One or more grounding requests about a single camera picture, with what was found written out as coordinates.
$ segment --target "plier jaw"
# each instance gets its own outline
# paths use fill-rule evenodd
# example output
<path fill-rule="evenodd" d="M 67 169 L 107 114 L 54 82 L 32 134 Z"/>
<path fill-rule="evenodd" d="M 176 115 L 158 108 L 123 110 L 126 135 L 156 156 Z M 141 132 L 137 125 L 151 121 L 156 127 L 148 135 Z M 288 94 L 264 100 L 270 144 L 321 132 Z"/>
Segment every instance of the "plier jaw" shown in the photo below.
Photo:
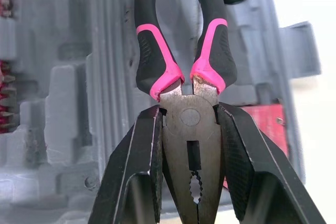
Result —
<path fill-rule="evenodd" d="M 217 89 L 195 76 L 194 94 L 183 95 L 177 81 L 160 98 L 166 110 L 163 174 L 182 222 L 214 223 L 224 181 L 221 127 L 213 108 Z M 193 177 L 200 195 L 196 202 L 190 190 Z"/>

